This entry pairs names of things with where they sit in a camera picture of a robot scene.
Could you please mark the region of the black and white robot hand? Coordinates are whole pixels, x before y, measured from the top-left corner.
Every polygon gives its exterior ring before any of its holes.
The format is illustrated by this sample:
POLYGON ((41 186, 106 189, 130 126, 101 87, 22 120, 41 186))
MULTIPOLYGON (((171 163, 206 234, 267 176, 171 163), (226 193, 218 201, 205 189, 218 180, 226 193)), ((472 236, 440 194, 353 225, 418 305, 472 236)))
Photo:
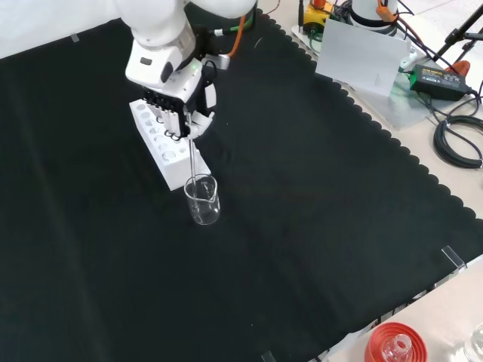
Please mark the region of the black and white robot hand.
POLYGON ((214 120, 217 67, 211 60, 192 60, 173 72, 162 89, 143 89, 143 101, 173 140, 200 137, 214 120))

